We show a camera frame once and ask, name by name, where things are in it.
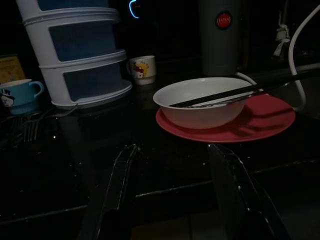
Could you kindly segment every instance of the black chopsticks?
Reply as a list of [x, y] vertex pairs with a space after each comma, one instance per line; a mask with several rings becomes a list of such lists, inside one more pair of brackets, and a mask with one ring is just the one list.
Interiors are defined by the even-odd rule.
[[260, 89], [268, 89], [268, 91], [270, 91], [270, 90], [276, 89], [278, 87], [281, 87], [282, 85], [284, 85], [286, 83], [290, 83], [290, 82], [294, 82], [297, 80], [302, 80], [302, 79], [306, 79], [306, 78], [310, 78], [310, 77], [315, 77], [317, 75], [320, 75], [320, 69], [310, 70], [307, 72], [299, 73], [298, 75], [282, 77], [280, 79], [273, 79], [273, 80], [269, 80], [269, 81], [259, 83], [256, 85], [241, 87], [241, 88], [237, 88], [237, 89], [230, 90], [230, 91], [220, 92], [217, 94], [212, 94], [212, 95], [208, 95], [208, 96], [203, 96], [203, 97], [191, 99], [188, 101], [178, 102], [178, 103], [170, 105], [170, 107], [185, 108], [185, 107], [189, 107], [192, 105], [202, 104], [202, 103], [206, 103], [209, 101], [223, 99], [223, 98], [227, 98], [227, 97], [231, 97], [231, 96], [235, 96], [235, 95], [239, 95], [239, 94], [256, 92], [256, 91], [259, 91]]

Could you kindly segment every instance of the white bowl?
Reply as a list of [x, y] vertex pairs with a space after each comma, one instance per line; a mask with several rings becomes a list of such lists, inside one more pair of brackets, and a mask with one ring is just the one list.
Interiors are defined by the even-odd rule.
[[[180, 108], [170, 105], [250, 85], [251, 83], [238, 78], [197, 78], [168, 85], [157, 91], [153, 100], [174, 124], [189, 129], [210, 129], [235, 119], [244, 108], [245, 101], [201, 108]], [[233, 97], [221, 98], [199, 105], [216, 103], [231, 98]]]

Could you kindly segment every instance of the black table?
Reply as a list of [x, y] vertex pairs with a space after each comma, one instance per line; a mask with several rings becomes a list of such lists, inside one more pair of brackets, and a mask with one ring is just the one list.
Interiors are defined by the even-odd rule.
[[[143, 153], [135, 171], [132, 225], [216, 208], [207, 144], [173, 136], [156, 123], [152, 96], [165, 84], [136, 87], [114, 103], [48, 119], [37, 142], [2, 150], [0, 233], [27, 235], [34, 225], [52, 231], [52, 238], [76, 236], [92, 190], [111, 176], [115, 159], [131, 145]], [[298, 114], [277, 136], [225, 146], [277, 195], [283, 189], [273, 181], [273, 170], [318, 160], [319, 133], [317, 120]]]

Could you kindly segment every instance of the red plate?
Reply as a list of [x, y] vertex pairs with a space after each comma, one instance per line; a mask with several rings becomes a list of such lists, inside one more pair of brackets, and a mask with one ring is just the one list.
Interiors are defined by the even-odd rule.
[[205, 143], [241, 143], [271, 137], [286, 130], [296, 114], [286, 102], [269, 95], [249, 98], [233, 121], [210, 129], [190, 129], [170, 122], [161, 109], [156, 122], [164, 130], [184, 139]]

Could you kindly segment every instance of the red logo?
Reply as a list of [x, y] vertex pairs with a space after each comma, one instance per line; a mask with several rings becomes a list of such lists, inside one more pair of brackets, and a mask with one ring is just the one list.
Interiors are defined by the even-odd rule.
[[219, 15], [216, 17], [216, 25], [220, 29], [227, 29], [231, 25], [231, 14], [227, 11], [219, 13]]

